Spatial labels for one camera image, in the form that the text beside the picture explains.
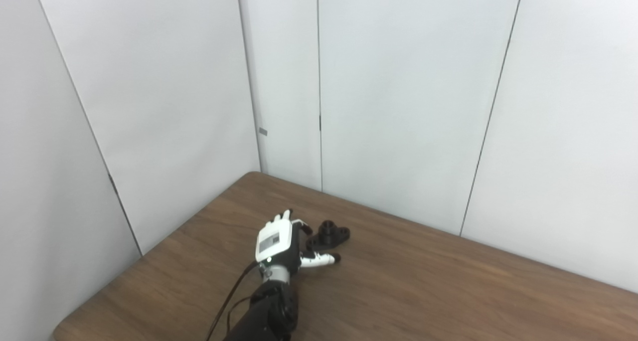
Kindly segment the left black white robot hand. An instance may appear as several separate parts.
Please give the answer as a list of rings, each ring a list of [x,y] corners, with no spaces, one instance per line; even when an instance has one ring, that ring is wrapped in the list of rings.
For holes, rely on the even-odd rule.
[[[282,266],[290,275],[301,268],[314,268],[337,264],[341,256],[337,253],[319,253],[303,250],[300,234],[310,237],[312,228],[301,219],[292,218],[293,210],[287,209],[267,221],[258,232],[255,260],[264,267]]]

